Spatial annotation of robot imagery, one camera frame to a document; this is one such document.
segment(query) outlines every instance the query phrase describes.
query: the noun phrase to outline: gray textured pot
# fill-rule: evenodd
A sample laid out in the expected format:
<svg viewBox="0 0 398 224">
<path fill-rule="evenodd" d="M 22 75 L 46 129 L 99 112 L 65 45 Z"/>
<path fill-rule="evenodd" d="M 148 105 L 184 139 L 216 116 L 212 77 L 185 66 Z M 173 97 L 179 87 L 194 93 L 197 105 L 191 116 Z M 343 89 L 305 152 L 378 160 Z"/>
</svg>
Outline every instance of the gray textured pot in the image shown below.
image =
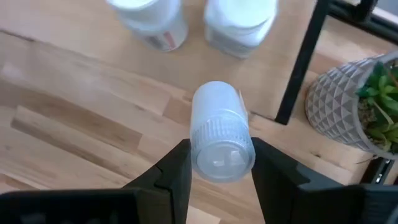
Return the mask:
<svg viewBox="0 0 398 224">
<path fill-rule="evenodd" d="M 377 61 L 387 63 L 396 58 L 398 52 L 379 55 L 346 63 L 320 75 L 311 85 L 305 100 L 305 112 L 310 124 L 330 139 L 387 159 L 398 159 L 398 155 L 383 151 L 366 137 L 358 117 L 359 97 L 355 95 Z"/>
</svg>

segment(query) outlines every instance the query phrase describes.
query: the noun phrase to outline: ribbed bottle cap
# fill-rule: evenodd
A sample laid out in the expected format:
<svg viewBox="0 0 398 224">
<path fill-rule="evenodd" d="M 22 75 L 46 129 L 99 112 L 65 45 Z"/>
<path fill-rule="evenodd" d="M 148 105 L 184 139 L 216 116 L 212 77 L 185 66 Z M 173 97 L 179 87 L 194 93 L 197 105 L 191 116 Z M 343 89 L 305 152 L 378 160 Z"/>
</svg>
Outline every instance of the ribbed bottle cap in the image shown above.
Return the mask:
<svg viewBox="0 0 398 224">
<path fill-rule="evenodd" d="M 107 0 L 107 2 L 116 8 L 124 10 L 140 10 L 158 0 Z"/>
<path fill-rule="evenodd" d="M 209 119 L 192 133 L 193 168 L 212 182 L 232 182 L 246 175 L 256 157 L 247 126 L 223 115 Z"/>
</svg>

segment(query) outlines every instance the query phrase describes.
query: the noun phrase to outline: plastic bottle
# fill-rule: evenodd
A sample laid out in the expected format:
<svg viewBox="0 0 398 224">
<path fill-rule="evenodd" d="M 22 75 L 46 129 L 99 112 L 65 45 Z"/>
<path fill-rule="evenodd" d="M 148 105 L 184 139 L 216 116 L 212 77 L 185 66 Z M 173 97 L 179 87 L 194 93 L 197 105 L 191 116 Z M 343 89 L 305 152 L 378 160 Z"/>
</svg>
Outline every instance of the plastic bottle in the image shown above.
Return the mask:
<svg viewBox="0 0 398 224">
<path fill-rule="evenodd" d="M 147 45 L 168 52 L 182 45 L 188 27 L 181 0 L 107 0 L 121 22 Z"/>
<path fill-rule="evenodd" d="M 251 171 L 256 154 L 248 118 L 236 90 L 209 82 L 195 92 L 190 127 L 193 169 L 213 182 L 239 180 Z"/>
<path fill-rule="evenodd" d="M 264 40 L 277 14 L 277 0 L 208 0 L 206 40 L 239 58 L 247 58 Z"/>
</svg>

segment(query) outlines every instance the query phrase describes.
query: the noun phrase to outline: green succulent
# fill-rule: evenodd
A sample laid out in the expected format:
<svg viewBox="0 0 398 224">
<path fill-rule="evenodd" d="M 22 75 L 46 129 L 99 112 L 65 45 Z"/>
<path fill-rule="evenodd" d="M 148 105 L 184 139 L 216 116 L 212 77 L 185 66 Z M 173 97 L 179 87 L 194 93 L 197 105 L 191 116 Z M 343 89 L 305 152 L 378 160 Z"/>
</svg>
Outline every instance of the green succulent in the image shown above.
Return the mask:
<svg viewBox="0 0 398 224">
<path fill-rule="evenodd" d="M 398 67 L 386 68 L 378 62 L 365 85 L 356 94 L 374 109 L 376 120 L 364 127 L 365 133 L 382 149 L 395 153 L 398 149 Z"/>
</svg>

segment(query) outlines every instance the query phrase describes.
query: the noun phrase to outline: wooden table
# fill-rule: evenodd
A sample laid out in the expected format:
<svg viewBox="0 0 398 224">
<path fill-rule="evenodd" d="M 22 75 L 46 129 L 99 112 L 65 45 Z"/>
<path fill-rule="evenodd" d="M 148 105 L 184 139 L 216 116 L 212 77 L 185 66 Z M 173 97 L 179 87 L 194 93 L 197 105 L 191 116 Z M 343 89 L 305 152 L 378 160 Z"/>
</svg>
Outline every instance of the wooden table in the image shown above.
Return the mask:
<svg viewBox="0 0 398 224">
<path fill-rule="evenodd" d="M 273 118 L 315 0 L 285 0 L 247 60 L 203 38 L 204 2 L 184 2 L 190 33 L 171 53 L 144 47 L 102 1 L 2 0 L 0 191 L 119 188 L 189 136 L 192 91 L 208 80 L 240 88 L 250 132 L 342 184 L 357 183 L 370 154 L 308 124 L 305 90 L 341 63 L 395 46 L 328 18 L 288 126 Z M 193 175 L 187 223 L 264 223 L 252 177 L 214 184 Z"/>
<path fill-rule="evenodd" d="M 202 0 L 183 2 L 189 35 L 181 48 L 166 54 L 134 39 L 105 1 L 3 0 L 0 27 L 188 91 L 223 80 L 242 91 L 249 110 L 275 118 L 315 2 L 280 1 L 272 30 L 247 60 L 208 46 Z"/>
</svg>

